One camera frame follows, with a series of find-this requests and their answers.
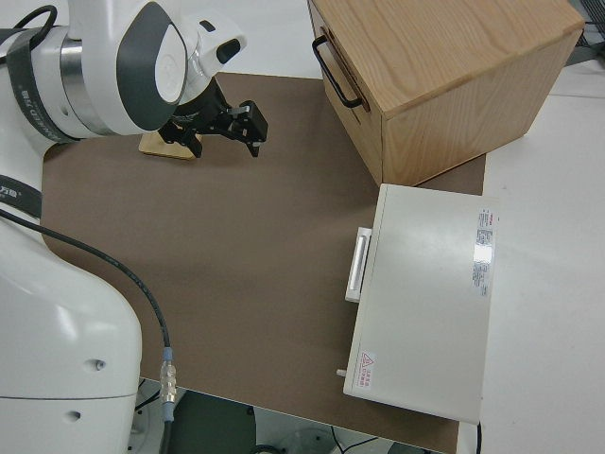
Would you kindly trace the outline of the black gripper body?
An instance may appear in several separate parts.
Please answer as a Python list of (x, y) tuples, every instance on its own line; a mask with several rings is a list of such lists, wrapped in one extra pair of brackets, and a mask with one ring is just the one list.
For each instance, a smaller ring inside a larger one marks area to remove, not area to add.
[(176, 109), (160, 128), (160, 135), (165, 142), (186, 142), (194, 133), (219, 134), (235, 140), (237, 136), (230, 131), (231, 107), (216, 78), (211, 78), (200, 95)]

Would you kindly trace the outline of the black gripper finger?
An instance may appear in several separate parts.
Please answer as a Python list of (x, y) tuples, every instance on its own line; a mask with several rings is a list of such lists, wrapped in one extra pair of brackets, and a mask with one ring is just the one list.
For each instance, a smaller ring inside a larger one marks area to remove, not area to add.
[(228, 136), (246, 145), (252, 157), (259, 155), (260, 147), (267, 141), (268, 122), (252, 100), (231, 107), (227, 114), (232, 120)]
[(168, 122), (159, 129), (159, 134), (164, 141), (161, 147), (162, 155), (178, 159), (201, 157), (202, 144), (193, 128), (180, 127)]

